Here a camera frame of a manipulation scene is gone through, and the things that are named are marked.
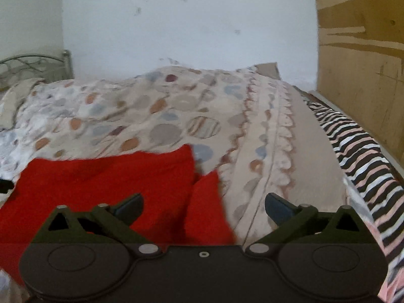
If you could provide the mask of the red garment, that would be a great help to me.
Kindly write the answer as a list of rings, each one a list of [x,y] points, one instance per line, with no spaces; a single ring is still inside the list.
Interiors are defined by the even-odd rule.
[[[192,149],[100,159],[35,159],[1,207],[1,268],[20,281],[18,261],[58,205],[89,211],[133,194],[144,199],[132,229],[158,245],[232,245],[217,172],[200,174]]]

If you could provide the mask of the beige pillow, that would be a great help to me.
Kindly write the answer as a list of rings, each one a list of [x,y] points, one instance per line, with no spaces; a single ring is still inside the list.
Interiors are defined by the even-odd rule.
[[[43,78],[24,79],[11,86],[1,99],[1,130],[10,130],[15,123],[18,108],[29,96],[32,88],[45,82]]]

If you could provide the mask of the black white striped bedsheet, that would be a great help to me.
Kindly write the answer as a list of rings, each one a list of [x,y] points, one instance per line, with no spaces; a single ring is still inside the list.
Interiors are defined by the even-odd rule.
[[[403,182],[382,147],[358,123],[314,96],[300,91],[326,133],[355,193],[350,196],[388,262],[381,290],[384,302],[403,302]]]

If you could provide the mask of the spotted white duvet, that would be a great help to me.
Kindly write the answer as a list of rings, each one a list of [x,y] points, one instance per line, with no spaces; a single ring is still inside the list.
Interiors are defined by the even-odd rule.
[[[1,176],[16,180],[34,158],[101,158],[191,146],[217,170],[232,224],[266,189],[333,211],[348,187],[302,100],[253,70],[172,66],[113,83],[67,79],[35,85],[10,130],[1,130]]]

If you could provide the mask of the metal bed headboard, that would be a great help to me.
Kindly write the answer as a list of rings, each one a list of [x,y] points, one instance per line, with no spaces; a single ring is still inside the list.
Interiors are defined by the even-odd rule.
[[[46,83],[73,79],[72,58],[69,50],[61,56],[27,53],[1,60],[1,91],[19,81],[42,78]]]

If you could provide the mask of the plywood wardrobe panel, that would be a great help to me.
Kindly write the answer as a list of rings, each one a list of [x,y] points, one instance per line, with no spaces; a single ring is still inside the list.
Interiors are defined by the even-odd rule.
[[[316,0],[317,91],[403,163],[403,0]]]

